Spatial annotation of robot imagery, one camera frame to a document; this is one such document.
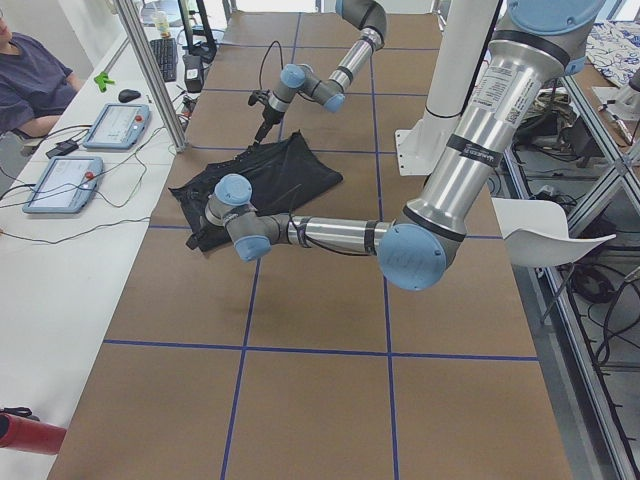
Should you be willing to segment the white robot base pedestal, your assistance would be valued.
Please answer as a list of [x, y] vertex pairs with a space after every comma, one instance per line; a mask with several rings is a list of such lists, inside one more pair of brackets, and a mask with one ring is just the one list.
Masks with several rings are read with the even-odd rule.
[[449, 4], [423, 116], [411, 129], [395, 132], [402, 176], [434, 170], [475, 88], [501, 5], [499, 0]]

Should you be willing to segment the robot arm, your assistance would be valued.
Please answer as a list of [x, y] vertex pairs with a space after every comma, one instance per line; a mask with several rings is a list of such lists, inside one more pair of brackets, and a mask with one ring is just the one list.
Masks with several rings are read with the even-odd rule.
[[467, 235], [465, 218], [500, 163], [540, 87], [579, 67], [599, 1], [511, 1], [488, 44], [491, 61], [421, 194], [393, 222], [261, 214], [254, 189], [230, 173], [202, 209], [202, 225], [227, 232], [244, 261], [279, 243], [373, 255], [405, 290], [437, 283]]
[[346, 91], [354, 77], [373, 54], [384, 47], [387, 17], [378, 2], [338, 1], [335, 3], [335, 12], [356, 27], [359, 38], [327, 79], [321, 79], [308, 64], [286, 64], [274, 89], [254, 90], [251, 93], [248, 104], [263, 105], [263, 122], [254, 136], [256, 145], [264, 140], [274, 126], [281, 123], [297, 95], [306, 96], [332, 113], [337, 112], [345, 101]]

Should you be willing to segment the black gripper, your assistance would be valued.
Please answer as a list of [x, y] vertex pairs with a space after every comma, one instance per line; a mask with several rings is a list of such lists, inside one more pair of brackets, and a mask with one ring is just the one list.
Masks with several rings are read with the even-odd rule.
[[186, 241], [191, 250], [212, 250], [220, 245], [220, 227], [202, 219]]
[[254, 137], [254, 145], [260, 145], [270, 132], [270, 128], [281, 123], [283, 113], [271, 105], [266, 105], [262, 112], [263, 123], [260, 125]]

